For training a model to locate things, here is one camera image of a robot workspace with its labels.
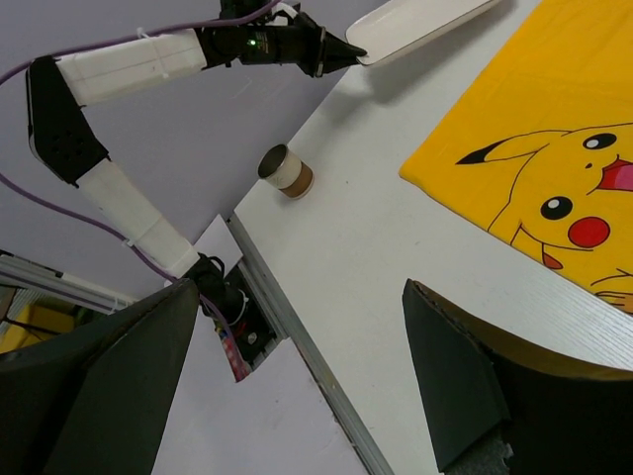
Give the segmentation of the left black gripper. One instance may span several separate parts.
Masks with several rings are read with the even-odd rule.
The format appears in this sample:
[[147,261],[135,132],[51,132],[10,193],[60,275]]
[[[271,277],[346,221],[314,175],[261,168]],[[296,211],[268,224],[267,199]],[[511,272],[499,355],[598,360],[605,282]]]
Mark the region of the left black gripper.
[[195,30],[207,67],[244,65],[297,65],[310,77],[321,77],[352,66],[367,51],[347,43],[318,25],[294,6],[282,6],[240,26]]

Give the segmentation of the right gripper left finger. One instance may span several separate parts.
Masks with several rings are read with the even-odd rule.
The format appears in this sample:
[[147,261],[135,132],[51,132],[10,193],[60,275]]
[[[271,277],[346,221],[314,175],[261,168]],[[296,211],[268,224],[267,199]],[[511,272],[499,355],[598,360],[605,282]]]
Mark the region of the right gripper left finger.
[[191,280],[1,356],[4,474],[148,474],[199,305]]

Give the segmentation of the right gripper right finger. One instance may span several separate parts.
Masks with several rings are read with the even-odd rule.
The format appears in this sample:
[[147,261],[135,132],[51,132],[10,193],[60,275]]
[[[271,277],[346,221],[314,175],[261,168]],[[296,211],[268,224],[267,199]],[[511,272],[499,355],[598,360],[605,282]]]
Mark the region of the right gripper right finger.
[[631,473],[631,371],[529,342],[414,280],[403,309],[440,473]]

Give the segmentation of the white rectangular plate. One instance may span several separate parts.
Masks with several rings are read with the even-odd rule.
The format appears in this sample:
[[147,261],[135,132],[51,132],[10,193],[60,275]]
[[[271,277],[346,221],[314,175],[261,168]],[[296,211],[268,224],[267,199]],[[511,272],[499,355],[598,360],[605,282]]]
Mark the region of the white rectangular plate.
[[347,41],[366,51],[364,66],[385,65],[489,11],[498,0],[392,0],[346,31]]

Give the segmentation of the cup with wooden base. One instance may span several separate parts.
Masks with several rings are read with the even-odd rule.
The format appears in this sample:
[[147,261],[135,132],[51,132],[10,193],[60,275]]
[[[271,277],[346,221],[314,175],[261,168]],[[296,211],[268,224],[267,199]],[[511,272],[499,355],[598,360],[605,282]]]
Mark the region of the cup with wooden base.
[[285,144],[269,149],[259,162],[258,177],[287,198],[297,200],[308,194],[315,182],[312,169]]

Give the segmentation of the yellow printed cloth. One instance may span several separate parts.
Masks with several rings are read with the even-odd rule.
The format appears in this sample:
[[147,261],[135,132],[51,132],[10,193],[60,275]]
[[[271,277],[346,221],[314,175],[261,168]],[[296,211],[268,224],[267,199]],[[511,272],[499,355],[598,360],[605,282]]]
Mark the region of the yellow printed cloth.
[[400,175],[630,313],[631,3],[539,3]]

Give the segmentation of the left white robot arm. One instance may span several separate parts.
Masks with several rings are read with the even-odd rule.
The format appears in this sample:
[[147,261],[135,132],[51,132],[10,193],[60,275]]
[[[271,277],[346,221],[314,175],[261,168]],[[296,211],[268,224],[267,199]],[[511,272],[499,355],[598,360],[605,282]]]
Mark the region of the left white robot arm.
[[[62,48],[215,18],[216,1],[8,1],[8,64]],[[338,81],[294,65],[215,68],[91,107],[97,137],[187,238],[227,215],[251,188],[261,155],[298,130]],[[115,239],[47,211],[19,236],[32,259],[141,293],[160,278]]]

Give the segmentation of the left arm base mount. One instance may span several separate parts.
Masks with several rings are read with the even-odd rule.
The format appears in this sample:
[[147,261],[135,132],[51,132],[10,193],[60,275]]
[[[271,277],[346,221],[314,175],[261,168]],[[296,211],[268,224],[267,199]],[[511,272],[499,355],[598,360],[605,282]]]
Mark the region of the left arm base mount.
[[238,268],[202,254],[188,276],[201,291],[205,316],[214,320],[233,376],[245,379],[277,335]]

